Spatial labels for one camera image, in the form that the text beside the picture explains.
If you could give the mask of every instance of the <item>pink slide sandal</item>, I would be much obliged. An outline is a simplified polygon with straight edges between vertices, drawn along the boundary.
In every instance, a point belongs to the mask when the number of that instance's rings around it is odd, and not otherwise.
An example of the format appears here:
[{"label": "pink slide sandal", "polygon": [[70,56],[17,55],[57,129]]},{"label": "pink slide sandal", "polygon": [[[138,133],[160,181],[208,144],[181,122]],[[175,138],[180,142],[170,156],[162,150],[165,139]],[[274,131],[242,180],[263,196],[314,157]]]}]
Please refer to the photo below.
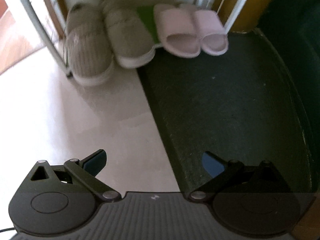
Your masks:
[{"label": "pink slide sandal", "polygon": [[173,55],[193,58],[201,48],[190,13],[169,4],[154,6],[154,18],[159,40]]},{"label": "pink slide sandal", "polygon": [[228,35],[215,11],[202,10],[192,4],[181,4],[181,9],[193,16],[202,50],[212,56],[219,56],[228,50]]}]

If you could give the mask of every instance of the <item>circular cover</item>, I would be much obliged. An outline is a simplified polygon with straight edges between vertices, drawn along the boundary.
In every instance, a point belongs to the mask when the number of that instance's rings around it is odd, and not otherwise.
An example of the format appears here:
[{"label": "circular cover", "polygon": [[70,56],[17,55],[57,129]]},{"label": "circular cover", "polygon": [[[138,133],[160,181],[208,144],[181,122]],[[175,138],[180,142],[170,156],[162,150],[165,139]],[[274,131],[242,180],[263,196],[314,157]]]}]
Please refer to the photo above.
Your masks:
[{"label": "circular cover", "polygon": [[248,193],[245,184],[219,192],[212,207],[222,225],[250,237],[282,235],[292,229],[300,215],[293,193]]},{"label": "circular cover", "polygon": [[9,205],[12,222],[28,234],[57,235],[79,227],[92,216],[95,200],[88,190],[63,183],[63,193],[58,191],[19,193]]}]

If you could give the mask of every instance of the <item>white tile floor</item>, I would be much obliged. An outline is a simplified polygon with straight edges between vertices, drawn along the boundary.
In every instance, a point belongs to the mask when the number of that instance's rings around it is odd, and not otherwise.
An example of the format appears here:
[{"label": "white tile floor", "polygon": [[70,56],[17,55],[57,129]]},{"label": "white tile floor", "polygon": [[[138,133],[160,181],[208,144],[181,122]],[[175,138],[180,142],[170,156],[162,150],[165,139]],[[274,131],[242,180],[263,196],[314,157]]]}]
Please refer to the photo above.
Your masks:
[{"label": "white tile floor", "polygon": [[82,88],[42,49],[2,74],[0,229],[12,226],[9,201],[37,160],[58,165],[100,148],[108,162],[97,178],[122,195],[179,190],[135,70]]}]

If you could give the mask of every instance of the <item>white logo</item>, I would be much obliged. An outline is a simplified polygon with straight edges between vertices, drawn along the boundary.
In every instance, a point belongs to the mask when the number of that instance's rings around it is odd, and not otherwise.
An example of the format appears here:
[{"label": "white logo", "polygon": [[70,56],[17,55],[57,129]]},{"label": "white logo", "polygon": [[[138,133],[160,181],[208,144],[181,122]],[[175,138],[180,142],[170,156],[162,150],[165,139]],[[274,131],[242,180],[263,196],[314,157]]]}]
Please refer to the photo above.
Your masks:
[{"label": "white logo", "polygon": [[151,197],[153,200],[157,200],[158,198],[160,198],[158,195],[154,195]]}]

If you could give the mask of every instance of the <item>black mat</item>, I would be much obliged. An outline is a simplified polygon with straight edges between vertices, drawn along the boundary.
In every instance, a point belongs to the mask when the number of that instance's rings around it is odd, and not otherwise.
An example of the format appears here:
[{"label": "black mat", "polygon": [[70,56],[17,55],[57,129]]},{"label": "black mat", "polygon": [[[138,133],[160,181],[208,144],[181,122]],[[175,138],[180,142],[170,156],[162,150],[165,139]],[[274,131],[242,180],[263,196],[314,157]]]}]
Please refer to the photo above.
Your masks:
[{"label": "black mat", "polygon": [[295,192],[311,189],[309,151],[286,72],[255,34],[230,35],[229,51],[194,59],[158,49],[138,74],[179,187],[210,177],[204,151],[246,165],[271,160]]}]

